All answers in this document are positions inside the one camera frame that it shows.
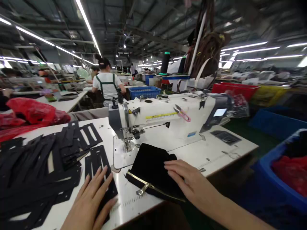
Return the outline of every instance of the pink-handled thread snips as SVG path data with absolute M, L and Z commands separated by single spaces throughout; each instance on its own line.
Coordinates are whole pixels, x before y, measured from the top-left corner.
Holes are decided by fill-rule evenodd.
M 174 110 L 178 113 L 178 116 L 182 117 L 185 121 L 190 122 L 191 118 L 178 106 L 176 105 L 176 108 L 174 108 Z

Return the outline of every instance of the hair bun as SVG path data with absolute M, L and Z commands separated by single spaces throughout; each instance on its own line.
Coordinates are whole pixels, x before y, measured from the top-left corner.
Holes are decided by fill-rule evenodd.
M 102 60 L 102 57 L 101 57 L 99 54 L 95 54 L 95 58 L 96 58 L 97 60 Z

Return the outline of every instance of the black velvet pouch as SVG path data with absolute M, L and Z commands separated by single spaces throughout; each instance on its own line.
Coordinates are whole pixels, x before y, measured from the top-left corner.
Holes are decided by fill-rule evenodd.
M 164 168 L 164 161 L 170 160 L 177 158 L 164 149 L 143 143 L 126 178 L 140 189 L 149 183 L 146 192 L 158 198 L 178 204 L 185 203 L 186 197 Z

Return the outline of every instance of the blue plastic crate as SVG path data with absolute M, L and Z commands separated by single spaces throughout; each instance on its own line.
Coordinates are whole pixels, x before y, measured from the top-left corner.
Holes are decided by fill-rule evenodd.
M 144 98 L 156 98 L 156 96 L 161 92 L 161 89 L 155 86 L 134 87 L 129 90 L 131 100 L 134 100 L 136 97 L 140 98 L 141 95 L 143 95 Z
M 277 114 L 281 111 L 297 113 L 283 106 L 260 109 L 248 125 L 281 140 L 286 139 L 300 128 L 307 128 L 306 121 Z
M 155 77 L 155 75 L 145 75 L 145 84 L 149 85 L 149 79 Z
M 234 201 L 277 229 L 306 229 L 307 198 L 285 184 L 271 169 L 286 150 L 286 143 L 298 138 L 301 129 L 280 143 L 255 165 L 253 176 L 240 189 Z

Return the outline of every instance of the green apron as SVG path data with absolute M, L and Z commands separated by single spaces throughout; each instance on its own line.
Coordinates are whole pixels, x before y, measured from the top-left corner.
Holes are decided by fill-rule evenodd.
M 114 87 L 115 87 L 115 90 L 117 89 L 116 85 L 115 85 L 115 75 L 113 74 L 113 81 L 110 81 L 110 82 L 101 82 L 101 80 L 99 79 L 98 75 L 96 75 L 96 78 L 97 80 L 99 81 L 100 83 L 100 91 L 101 91 L 101 94 L 102 94 L 102 97 L 104 98 L 103 96 L 103 89 L 102 89 L 102 85 L 110 85 L 110 84 L 113 84 Z

